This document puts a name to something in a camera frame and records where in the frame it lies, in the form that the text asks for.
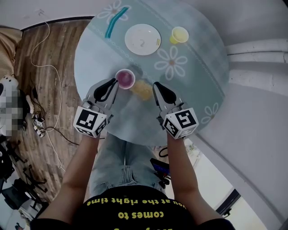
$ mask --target person's arm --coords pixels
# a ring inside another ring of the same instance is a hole
[[[76,154],[64,174],[58,195],[39,219],[49,218],[72,223],[76,210],[83,204],[85,198],[98,143],[99,137],[83,135]]]
[[[193,166],[186,152],[182,138],[174,139],[167,133],[168,158],[171,182],[175,200],[181,202],[190,212],[197,225],[222,218],[201,196]]]

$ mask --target white plate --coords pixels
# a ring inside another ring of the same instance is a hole
[[[135,54],[149,55],[159,48],[161,36],[153,26],[138,24],[127,30],[125,44]]]

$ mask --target round table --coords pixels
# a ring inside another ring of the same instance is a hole
[[[105,32],[111,18],[123,7],[129,9],[117,20],[110,39]],[[128,50],[124,37],[135,24],[149,24],[161,35],[158,51],[139,56]],[[173,27],[189,32],[184,44],[169,41]],[[190,5],[174,0],[117,0],[95,16],[84,30],[74,61],[75,81],[81,99],[100,80],[112,78],[120,69],[130,69],[136,81],[149,87],[155,81],[180,92],[194,108],[204,128],[219,110],[229,80],[225,47],[214,26]],[[106,129],[118,138],[141,145],[167,144],[166,132],[156,117],[159,108],[152,96],[144,101],[130,90],[119,89],[111,108],[114,117]]]

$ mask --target jeans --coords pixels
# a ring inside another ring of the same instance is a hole
[[[123,141],[107,133],[90,176],[90,198],[118,186],[143,185],[163,193],[150,159],[152,148]]]

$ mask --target yellow cup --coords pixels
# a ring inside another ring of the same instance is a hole
[[[186,29],[184,29],[183,27],[174,27],[169,41],[172,44],[177,44],[177,43],[184,43],[188,41],[188,39],[189,39],[189,33]]]

